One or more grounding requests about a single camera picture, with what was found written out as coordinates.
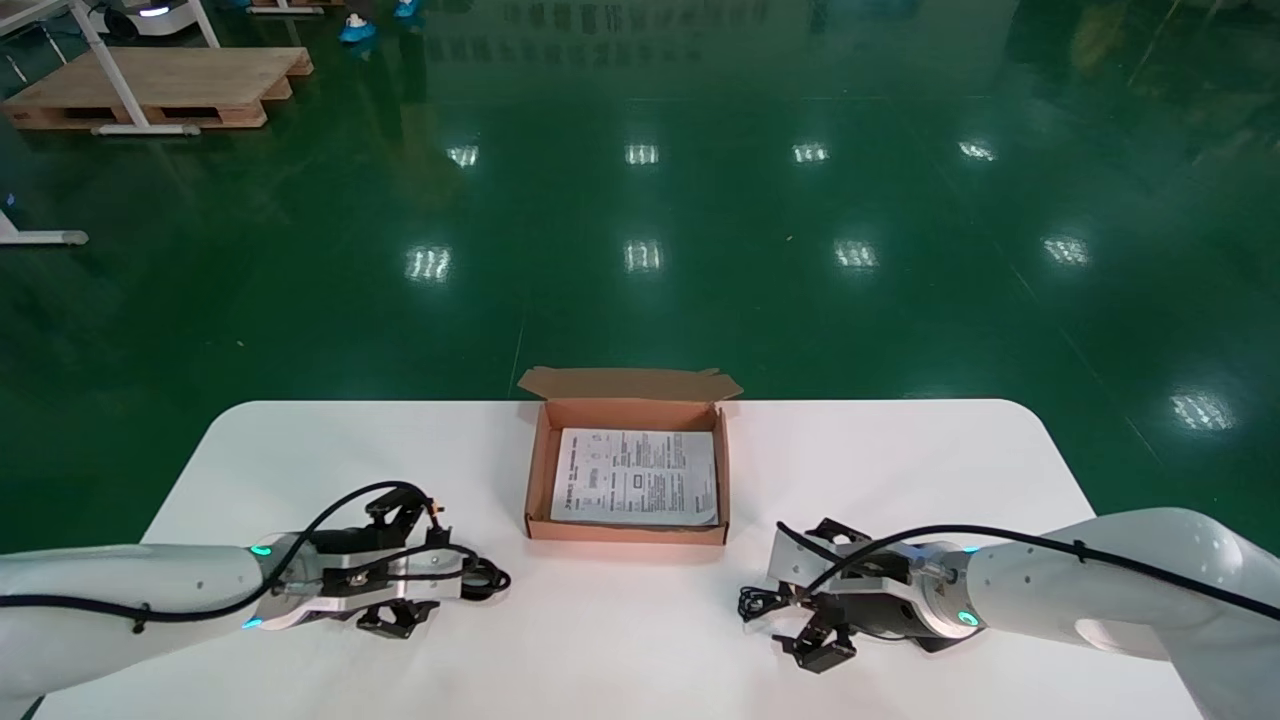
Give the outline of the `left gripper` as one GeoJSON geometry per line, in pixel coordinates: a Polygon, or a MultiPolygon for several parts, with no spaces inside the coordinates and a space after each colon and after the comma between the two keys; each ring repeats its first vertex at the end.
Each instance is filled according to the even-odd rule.
{"type": "Polygon", "coordinates": [[[321,620],[352,621],[392,641],[408,639],[445,600],[463,594],[472,550],[440,528],[410,544],[420,518],[433,518],[433,498],[383,495],[365,506],[364,528],[317,530],[285,561],[301,533],[266,536],[251,547],[265,575],[282,574],[259,601],[246,628],[284,630],[321,620]]]}

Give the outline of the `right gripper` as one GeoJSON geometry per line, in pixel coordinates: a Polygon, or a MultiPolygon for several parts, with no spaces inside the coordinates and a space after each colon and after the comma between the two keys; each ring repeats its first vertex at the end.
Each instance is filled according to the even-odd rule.
{"type": "Polygon", "coordinates": [[[781,606],[810,618],[796,635],[774,634],[774,643],[800,669],[822,674],[854,659],[855,634],[960,643],[986,629],[965,584],[972,553],[954,542],[886,544],[813,584],[870,542],[829,518],[805,533],[777,529],[767,575],[780,585],[781,606]]]}

